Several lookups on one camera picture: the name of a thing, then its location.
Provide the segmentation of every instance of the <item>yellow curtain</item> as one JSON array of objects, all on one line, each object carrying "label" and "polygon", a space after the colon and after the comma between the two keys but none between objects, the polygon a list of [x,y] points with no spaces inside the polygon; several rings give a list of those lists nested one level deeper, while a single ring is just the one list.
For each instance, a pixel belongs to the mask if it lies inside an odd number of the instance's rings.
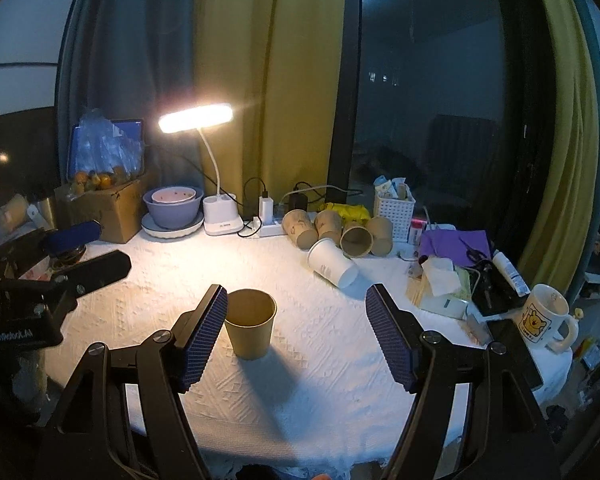
[{"label": "yellow curtain", "polygon": [[598,164],[593,69],[573,0],[543,0],[556,69],[554,149],[542,203],[519,261],[528,282],[563,293],[574,275],[591,218]]},{"label": "yellow curtain", "polygon": [[[196,0],[194,7],[198,101],[234,106],[234,121],[208,132],[222,187],[241,200],[243,183],[260,176],[278,199],[299,180],[324,184],[344,0]],[[248,195],[253,201],[251,187]]]}]

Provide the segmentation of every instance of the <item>blue curtain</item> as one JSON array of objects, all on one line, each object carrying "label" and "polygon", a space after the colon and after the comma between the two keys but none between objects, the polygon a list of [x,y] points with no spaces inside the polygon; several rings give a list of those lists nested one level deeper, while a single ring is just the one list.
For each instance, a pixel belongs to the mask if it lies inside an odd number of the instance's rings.
[{"label": "blue curtain", "polygon": [[62,177],[70,133],[82,113],[100,108],[111,120],[143,119],[149,164],[163,184],[202,186],[198,141],[165,136],[162,113],[190,104],[193,91],[194,0],[74,0],[67,17],[56,80],[58,155]]},{"label": "blue curtain", "polygon": [[582,283],[584,283],[584,273],[589,265],[589,260],[593,252],[593,244],[595,241],[596,234],[600,228],[600,46],[598,44],[598,37],[596,35],[596,29],[591,19],[589,7],[587,7],[586,0],[573,0],[578,14],[580,15],[580,21],[582,22],[582,28],[584,35],[587,40],[587,46],[589,47],[589,55],[591,57],[591,65],[593,67],[593,75],[596,81],[596,95],[598,98],[598,168],[596,173],[596,183],[593,195],[593,210],[591,213],[591,221],[589,223],[589,230],[587,231],[587,238],[584,243],[584,249],[582,256],[576,268],[576,273],[571,280],[571,285],[567,290],[566,299],[569,303],[573,303],[575,300]]}]

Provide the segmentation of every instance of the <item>plate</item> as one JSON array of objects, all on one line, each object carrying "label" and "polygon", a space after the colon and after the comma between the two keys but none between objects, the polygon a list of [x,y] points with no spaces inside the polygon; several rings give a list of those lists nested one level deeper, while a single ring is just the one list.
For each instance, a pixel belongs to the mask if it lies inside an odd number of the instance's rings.
[{"label": "plate", "polygon": [[205,218],[202,214],[202,211],[199,211],[193,222],[191,222],[189,225],[186,225],[180,229],[165,229],[164,227],[160,227],[157,223],[155,223],[154,219],[151,218],[151,215],[147,213],[142,217],[142,229],[145,233],[154,238],[182,238],[183,236],[190,235],[191,233],[194,233],[200,229],[204,219]]}]

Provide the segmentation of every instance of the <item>yellow bag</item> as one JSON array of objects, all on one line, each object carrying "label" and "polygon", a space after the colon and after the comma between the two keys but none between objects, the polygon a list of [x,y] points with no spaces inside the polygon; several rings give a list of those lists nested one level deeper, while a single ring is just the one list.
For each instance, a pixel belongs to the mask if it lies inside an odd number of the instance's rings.
[{"label": "yellow bag", "polygon": [[334,210],[342,217],[342,221],[345,224],[353,221],[364,225],[368,220],[371,220],[371,215],[369,214],[368,209],[363,205],[334,204],[332,202],[327,202],[321,206],[320,211],[325,209]]}]

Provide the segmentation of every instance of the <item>textured tablecloth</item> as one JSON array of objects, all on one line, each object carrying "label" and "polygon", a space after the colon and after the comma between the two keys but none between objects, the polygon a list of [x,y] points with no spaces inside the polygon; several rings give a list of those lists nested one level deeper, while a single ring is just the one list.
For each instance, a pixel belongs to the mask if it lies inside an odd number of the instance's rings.
[{"label": "textured tablecloth", "polygon": [[[364,297],[372,283],[384,283],[425,330],[475,346],[464,323],[411,305],[409,264],[397,257],[357,259],[359,277],[338,290],[308,269],[306,253],[286,237],[209,237],[200,230],[156,240],[141,232],[124,246],[91,244],[87,258],[114,248],[131,257],[128,278],[82,298],[64,322],[64,342],[46,351],[47,373],[61,384],[90,343],[138,344],[195,308],[212,283],[229,292],[258,288],[278,304],[267,356],[237,359],[223,328],[202,380],[182,396],[196,441],[218,476],[262,463],[346,478],[355,463],[390,457],[413,396],[394,383],[366,319]],[[535,395],[543,402],[563,386],[571,353],[545,349],[534,357],[544,379]],[[467,391],[466,384],[456,387],[448,442],[462,433]],[[128,386],[128,403],[132,425],[143,430],[135,386]]]}]

